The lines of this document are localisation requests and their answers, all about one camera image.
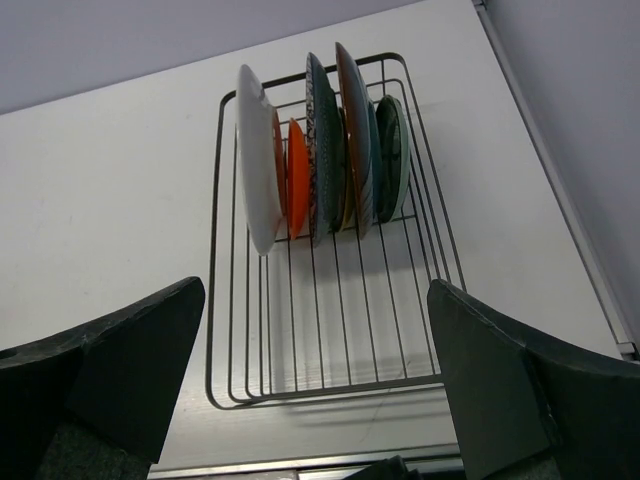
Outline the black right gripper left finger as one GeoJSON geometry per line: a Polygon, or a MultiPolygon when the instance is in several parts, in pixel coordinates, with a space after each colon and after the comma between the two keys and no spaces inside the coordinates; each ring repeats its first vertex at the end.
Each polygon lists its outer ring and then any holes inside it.
{"type": "Polygon", "coordinates": [[[4,479],[145,479],[199,330],[200,278],[1,352],[4,479]]]}

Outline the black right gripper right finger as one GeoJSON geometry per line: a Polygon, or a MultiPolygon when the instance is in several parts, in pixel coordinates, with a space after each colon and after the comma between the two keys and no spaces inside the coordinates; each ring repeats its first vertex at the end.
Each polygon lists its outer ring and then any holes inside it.
{"type": "Polygon", "coordinates": [[[428,314],[470,479],[636,479],[639,366],[434,280],[428,314]]]}

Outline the small teal patterned plate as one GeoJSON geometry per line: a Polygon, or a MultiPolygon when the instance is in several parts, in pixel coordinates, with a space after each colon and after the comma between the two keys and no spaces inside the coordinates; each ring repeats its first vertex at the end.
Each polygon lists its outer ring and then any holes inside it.
{"type": "Polygon", "coordinates": [[[409,185],[408,127],[399,100],[389,94],[376,109],[381,147],[381,177],[378,197],[378,220],[387,223],[400,215],[409,185]]]}

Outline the white red-backed plate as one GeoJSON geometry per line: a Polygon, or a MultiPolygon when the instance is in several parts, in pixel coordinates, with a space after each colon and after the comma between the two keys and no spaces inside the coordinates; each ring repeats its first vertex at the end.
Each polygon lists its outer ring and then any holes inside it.
{"type": "Polygon", "coordinates": [[[271,251],[284,218],[284,165],[277,111],[247,64],[236,80],[237,139],[247,227],[257,253],[271,251]]]}

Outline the small orange plate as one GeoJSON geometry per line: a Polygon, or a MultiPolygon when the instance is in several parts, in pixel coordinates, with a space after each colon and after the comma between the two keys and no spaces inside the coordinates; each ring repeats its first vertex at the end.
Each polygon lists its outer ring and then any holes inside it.
{"type": "Polygon", "coordinates": [[[302,230],[309,209],[309,159],[305,136],[299,123],[289,120],[288,145],[288,225],[290,239],[302,230]]]}

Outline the large teal glazed plate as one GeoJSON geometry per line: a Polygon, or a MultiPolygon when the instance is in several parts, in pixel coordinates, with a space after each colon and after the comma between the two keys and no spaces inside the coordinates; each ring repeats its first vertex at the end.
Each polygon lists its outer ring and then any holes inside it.
{"type": "Polygon", "coordinates": [[[357,230],[358,236],[364,238],[377,216],[379,146],[372,134],[371,100],[357,62],[340,42],[335,43],[335,58],[354,182],[357,230]]]}

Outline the blue floral pattern plate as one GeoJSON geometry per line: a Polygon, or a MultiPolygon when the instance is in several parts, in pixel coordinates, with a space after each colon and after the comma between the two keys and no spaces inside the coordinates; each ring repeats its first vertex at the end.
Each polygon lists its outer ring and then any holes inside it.
{"type": "Polygon", "coordinates": [[[306,59],[306,144],[310,166],[309,228],[319,246],[342,221],[346,174],[343,122],[336,94],[318,57],[306,59]]]}

